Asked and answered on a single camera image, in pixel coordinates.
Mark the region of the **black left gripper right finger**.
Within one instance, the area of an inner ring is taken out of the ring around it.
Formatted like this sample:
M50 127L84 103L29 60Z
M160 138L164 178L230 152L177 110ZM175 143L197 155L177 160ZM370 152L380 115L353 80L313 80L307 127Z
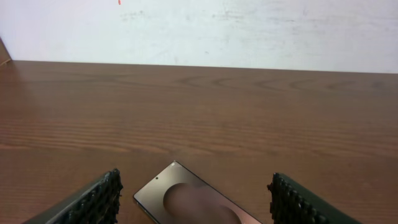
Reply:
M267 189L272 195L270 213L274 223L359 224L283 173L274 173Z

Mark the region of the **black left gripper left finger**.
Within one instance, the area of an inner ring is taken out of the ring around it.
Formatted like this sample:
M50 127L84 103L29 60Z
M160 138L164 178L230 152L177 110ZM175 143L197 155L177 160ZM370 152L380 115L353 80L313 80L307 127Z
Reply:
M48 210L30 218L28 224L115 224L118 222L120 171L102 174Z

